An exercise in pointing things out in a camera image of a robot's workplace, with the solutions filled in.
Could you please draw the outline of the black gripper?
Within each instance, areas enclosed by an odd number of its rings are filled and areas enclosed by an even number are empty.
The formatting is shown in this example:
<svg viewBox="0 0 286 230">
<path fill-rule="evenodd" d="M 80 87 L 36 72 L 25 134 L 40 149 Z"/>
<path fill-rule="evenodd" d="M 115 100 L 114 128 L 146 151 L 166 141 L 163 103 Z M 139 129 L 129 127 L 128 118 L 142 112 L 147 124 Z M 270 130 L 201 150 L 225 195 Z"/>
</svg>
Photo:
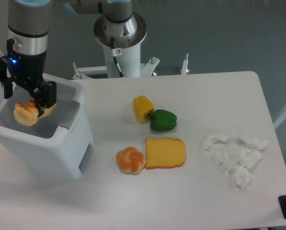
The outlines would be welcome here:
<svg viewBox="0 0 286 230">
<path fill-rule="evenodd" d="M 7 55 L 0 57 L 0 83 L 4 88 L 4 98 L 13 96 L 13 81 L 26 89 L 34 99 L 38 116 L 57 102 L 57 84 L 43 80 L 46 51 L 37 55 L 27 55 L 14 50 L 15 40 L 7 40 Z"/>
</svg>

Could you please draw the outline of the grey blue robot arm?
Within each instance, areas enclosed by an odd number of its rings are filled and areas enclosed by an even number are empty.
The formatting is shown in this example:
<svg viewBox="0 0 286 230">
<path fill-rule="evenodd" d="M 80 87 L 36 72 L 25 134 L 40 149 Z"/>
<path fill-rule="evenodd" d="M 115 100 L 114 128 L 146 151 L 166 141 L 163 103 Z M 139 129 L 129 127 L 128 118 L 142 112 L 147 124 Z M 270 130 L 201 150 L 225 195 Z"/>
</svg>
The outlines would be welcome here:
<svg viewBox="0 0 286 230">
<path fill-rule="evenodd" d="M 26 89 L 40 117 L 56 103 L 57 86 L 43 79 L 53 0 L 11 0 L 8 9 L 7 54 L 0 57 L 0 83 L 4 98 L 13 84 Z"/>
</svg>

